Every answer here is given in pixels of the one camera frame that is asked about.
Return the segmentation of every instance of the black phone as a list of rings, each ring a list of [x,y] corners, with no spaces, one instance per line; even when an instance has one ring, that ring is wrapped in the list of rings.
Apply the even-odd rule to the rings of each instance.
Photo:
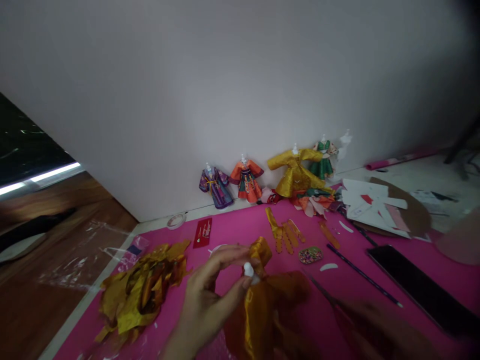
[[[478,317],[391,245],[366,252],[447,333],[454,337],[480,333]]]

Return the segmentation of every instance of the pink cutting mat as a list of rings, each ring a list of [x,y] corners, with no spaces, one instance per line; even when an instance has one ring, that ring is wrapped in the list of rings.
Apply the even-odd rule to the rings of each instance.
[[[340,224],[348,224],[337,213],[327,213],[327,226],[341,244],[340,252],[367,275],[375,280],[381,287],[390,292],[403,304],[399,308],[383,296],[377,289],[351,269],[333,252],[326,247],[327,240],[321,233],[318,217],[309,218],[302,211],[297,211],[286,200],[272,205],[273,215],[280,225],[288,219],[293,219],[306,238],[306,243],[300,243],[295,253],[290,255],[284,249],[281,254],[275,252],[275,242],[272,231],[265,214],[266,205],[253,206],[247,209],[215,215],[212,220],[210,244],[206,247],[186,251],[187,268],[197,268],[209,258],[208,249],[221,244],[249,245],[259,236],[267,239],[273,256],[266,271],[276,274],[286,271],[301,270],[304,268],[312,274],[318,282],[334,297],[341,299],[368,300],[378,303],[388,311],[395,313],[400,318],[407,320],[414,327],[425,334],[439,349],[445,358],[456,358],[460,344],[445,335],[391,280],[385,275],[369,257],[365,250],[371,247],[370,243],[353,227],[354,233],[349,233]],[[150,250],[159,244],[175,243],[183,239],[194,240],[197,223],[199,220],[187,221],[176,230],[167,228],[150,231],[142,236],[151,241]],[[432,231],[430,237],[434,241],[440,236],[439,232]],[[480,304],[480,266],[468,266],[456,263],[438,252],[431,243],[405,238],[384,237],[370,234],[379,245],[391,244],[422,271],[429,275],[435,282],[452,294],[463,305],[477,315]],[[323,251],[323,259],[310,265],[303,265],[298,259],[301,249],[317,246]],[[338,269],[320,272],[324,264],[336,263]],[[239,267],[230,267],[222,271],[216,283],[216,291],[223,295],[241,274]],[[125,346],[118,359],[156,359],[164,346],[167,337],[174,327],[183,303],[187,278],[180,287],[170,288],[154,324],[149,326],[140,338],[131,345]],[[93,345],[94,338],[102,329],[103,322],[99,317],[100,295],[92,301],[88,309],[78,321],[66,341],[55,356],[55,359],[78,359],[83,354],[88,359],[92,353],[94,359],[103,359],[110,350],[104,345]],[[327,300],[316,289],[312,288],[308,302],[293,311],[292,319],[296,319],[297,331],[311,339],[318,345],[323,354],[323,359],[351,359],[352,355],[346,345],[340,330],[337,327],[332,309]],[[209,359],[221,359],[225,349],[215,348],[224,340],[214,342],[209,348]]]

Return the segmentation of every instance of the gold fabric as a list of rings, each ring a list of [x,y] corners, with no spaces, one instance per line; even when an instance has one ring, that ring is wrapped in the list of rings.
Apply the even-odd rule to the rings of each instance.
[[[300,149],[296,156],[291,150],[288,150],[268,160],[267,164],[270,170],[275,170],[282,166],[288,167],[275,189],[276,192],[285,198],[291,198],[294,191],[310,188],[321,189],[334,194],[334,190],[325,187],[325,181],[320,180],[302,165],[302,161],[311,160],[317,163],[322,160],[322,157],[323,154],[320,151]]]
[[[251,245],[250,256],[260,259],[255,272],[261,281],[248,289],[245,300],[223,327],[228,351],[238,360],[273,359],[278,353],[288,360],[319,359],[314,346],[280,321],[307,299],[308,280],[299,271],[268,276],[264,267],[272,251],[263,237]]]
[[[187,275],[185,250],[189,240],[157,246],[142,256],[128,271],[106,278],[101,287],[100,313],[105,327],[97,342],[111,339],[112,347],[120,349],[127,341],[134,342],[144,327],[160,312],[169,286],[179,286]]]
[[[276,252],[280,254],[283,251],[282,244],[284,243],[286,251],[290,255],[293,255],[294,248],[297,248],[299,246],[299,242],[295,234],[298,236],[302,243],[305,242],[305,237],[300,232],[299,228],[295,225],[293,220],[289,219],[288,222],[282,222],[281,226],[278,226],[274,214],[272,213],[272,209],[270,207],[266,207],[265,212],[266,217],[268,218],[268,222],[270,223],[271,232],[273,234],[273,237],[275,238]]]

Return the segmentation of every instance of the orange robe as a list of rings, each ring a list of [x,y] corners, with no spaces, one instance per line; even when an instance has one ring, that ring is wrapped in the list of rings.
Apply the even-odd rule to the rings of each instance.
[[[239,161],[231,172],[230,182],[238,185],[238,198],[246,199],[249,203],[256,203],[262,197],[262,189],[257,183],[264,171],[254,163],[248,160],[246,164]]]

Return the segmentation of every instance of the purple pencil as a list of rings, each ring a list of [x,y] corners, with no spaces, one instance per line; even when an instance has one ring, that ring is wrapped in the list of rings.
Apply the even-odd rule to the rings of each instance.
[[[370,284],[372,284],[374,287],[376,287],[383,295],[385,295],[387,298],[389,298],[392,302],[397,304],[399,307],[403,308],[404,306],[392,295],[390,295],[383,287],[378,285],[375,281],[373,281],[370,277],[368,277],[362,270],[360,270],[358,267],[353,265],[350,260],[348,260],[345,256],[343,256],[336,248],[334,248],[332,245],[327,244],[327,248],[332,250],[340,259],[342,259],[344,262],[346,262],[353,270],[355,270],[357,273],[362,275]]]

